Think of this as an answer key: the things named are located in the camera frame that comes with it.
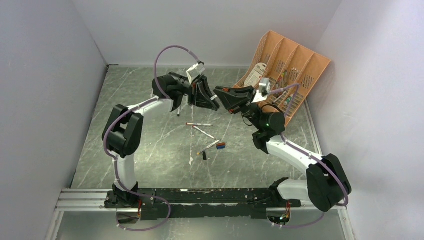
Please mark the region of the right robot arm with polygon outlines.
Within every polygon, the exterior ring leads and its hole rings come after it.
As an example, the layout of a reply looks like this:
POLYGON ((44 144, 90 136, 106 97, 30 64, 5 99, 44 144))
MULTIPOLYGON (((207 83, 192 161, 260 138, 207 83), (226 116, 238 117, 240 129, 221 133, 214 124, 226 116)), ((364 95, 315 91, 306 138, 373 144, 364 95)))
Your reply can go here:
POLYGON ((322 212, 348 205, 352 187, 340 160, 334 154, 320 155, 288 140, 281 109, 264 111, 254 102, 257 94, 251 86, 218 86, 213 92, 230 114, 241 113, 257 129, 252 140, 258 150, 285 160, 305 176, 305 180, 283 179, 271 186, 269 199, 275 207, 282 207, 288 200, 310 202, 322 212))

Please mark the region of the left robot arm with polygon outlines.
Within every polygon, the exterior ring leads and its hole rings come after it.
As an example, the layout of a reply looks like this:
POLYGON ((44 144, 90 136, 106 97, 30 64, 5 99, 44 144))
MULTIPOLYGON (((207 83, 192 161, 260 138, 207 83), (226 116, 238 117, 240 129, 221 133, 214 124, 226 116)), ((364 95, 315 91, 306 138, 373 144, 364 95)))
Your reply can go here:
POLYGON ((139 200, 134 154, 142 141, 143 130, 154 127, 156 117, 179 109, 184 97, 190 106, 213 111, 220 108, 204 74, 189 79, 169 72, 153 79, 151 86, 152 98, 133 106, 114 106, 102 134, 103 150, 114 165, 112 191, 126 208, 134 207, 139 200))

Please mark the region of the white product card package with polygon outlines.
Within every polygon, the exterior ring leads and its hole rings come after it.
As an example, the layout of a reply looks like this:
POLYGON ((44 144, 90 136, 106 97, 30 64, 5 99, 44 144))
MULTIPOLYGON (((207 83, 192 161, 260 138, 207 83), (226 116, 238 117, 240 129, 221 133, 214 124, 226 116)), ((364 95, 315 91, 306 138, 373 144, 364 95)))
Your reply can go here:
POLYGON ((263 76, 267 65, 265 63, 257 63, 244 81, 244 87, 255 87, 263 76))

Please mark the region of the markers in organizer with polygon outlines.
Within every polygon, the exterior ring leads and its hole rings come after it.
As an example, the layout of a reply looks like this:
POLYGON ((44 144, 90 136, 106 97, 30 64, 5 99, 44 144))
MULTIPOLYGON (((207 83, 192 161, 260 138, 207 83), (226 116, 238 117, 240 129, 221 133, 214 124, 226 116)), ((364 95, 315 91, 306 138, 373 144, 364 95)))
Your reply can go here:
POLYGON ((288 70, 284 70, 278 77, 275 85, 275 92, 272 96, 274 99, 272 100, 272 104, 275 104, 283 97, 283 93, 287 90, 288 83, 288 70))

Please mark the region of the orange plastic desk organizer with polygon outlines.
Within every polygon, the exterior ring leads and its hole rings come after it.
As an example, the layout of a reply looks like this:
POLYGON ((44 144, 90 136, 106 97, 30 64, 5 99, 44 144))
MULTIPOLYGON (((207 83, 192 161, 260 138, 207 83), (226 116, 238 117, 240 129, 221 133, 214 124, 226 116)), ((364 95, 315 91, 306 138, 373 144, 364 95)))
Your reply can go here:
POLYGON ((269 78, 272 90, 290 86, 259 103, 266 112, 276 111, 272 105, 287 111, 288 124, 330 62, 329 58, 270 30, 261 38, 247 73, 234 87, 257 88, 261 77, 269 78))

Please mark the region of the aluminium rail frame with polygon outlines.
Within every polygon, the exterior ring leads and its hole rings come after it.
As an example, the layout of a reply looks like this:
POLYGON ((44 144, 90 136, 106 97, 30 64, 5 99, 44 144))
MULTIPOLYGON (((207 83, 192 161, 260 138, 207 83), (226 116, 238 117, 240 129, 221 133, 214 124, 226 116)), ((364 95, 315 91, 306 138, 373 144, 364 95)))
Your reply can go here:
MULTIPOLYGON (((104 202, 107 193, 112 189, 83 189, 65 188, 61 191, 55 206, 56 212, 124 212, 135 213, 137 208, 124 208, 117 210, 115 208, 105 208, 104 202)), ((318 210, 309 201, 300 202, 300 207, 291 207, 296 210, 318 210)))

